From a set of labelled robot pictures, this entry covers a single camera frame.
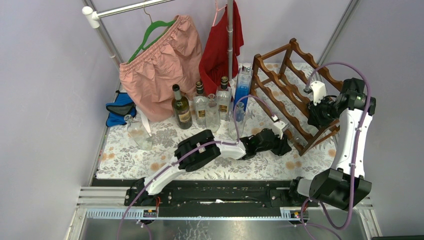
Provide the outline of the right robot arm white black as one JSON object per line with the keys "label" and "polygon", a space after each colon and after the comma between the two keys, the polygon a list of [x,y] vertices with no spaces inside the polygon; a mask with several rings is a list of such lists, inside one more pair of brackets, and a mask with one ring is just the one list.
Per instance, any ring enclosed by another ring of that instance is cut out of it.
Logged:
{"label": "right robot arm white black", "polygon": [[335,99],[326,94],[326,86],[320,81],[309,85],[313,100],[307,105],[314,127],[327,127],[339,121],[339,141],[336,155],[329,169],[313,179],[298,177],[296,186],[287,191],[287,201],[301,205],[307,197],[335,208],[348,211],[350,201],[357,205],[372,189],[365,180],[364,151],[367,131],[376,109],[376,98],[368,97],[362,79],[350,78],[342,83]]}

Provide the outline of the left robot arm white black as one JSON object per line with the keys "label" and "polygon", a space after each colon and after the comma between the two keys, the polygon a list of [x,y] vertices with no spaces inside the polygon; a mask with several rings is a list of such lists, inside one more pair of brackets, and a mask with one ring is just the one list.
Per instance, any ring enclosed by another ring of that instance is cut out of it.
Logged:
{"label": "left robot arm white black", "polygon": [[143,179],[135,197],[142,205],[148,206],[154,202],[155,195],[178,176],[197,171],[218,157],[245,161],[261,152],[270,151],[283,156],[291,150],[287,136],[276,134],[269,128],[231,141],[216,139],[211,130],[203,130],[180,142],[170,162]]}

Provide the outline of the clear glass wine bottle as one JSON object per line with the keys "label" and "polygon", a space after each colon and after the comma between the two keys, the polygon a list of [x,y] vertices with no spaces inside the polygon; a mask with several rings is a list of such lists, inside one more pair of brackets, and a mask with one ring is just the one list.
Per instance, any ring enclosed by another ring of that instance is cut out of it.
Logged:
{"label": "clear glass wine bottle", "polygon": [[[316,127],[309,125],[307,123],[301,124],[300,127],[303,129],[304,132],[312,136],[314,136],[318,131]],[[290,142],[293,145],[300,144],[302,146],[305,146],[308,144],[308,140],[298,130],[296,130],[295,127],[291,127],[290,131],[292,133],[292,139],[290,140]]]}

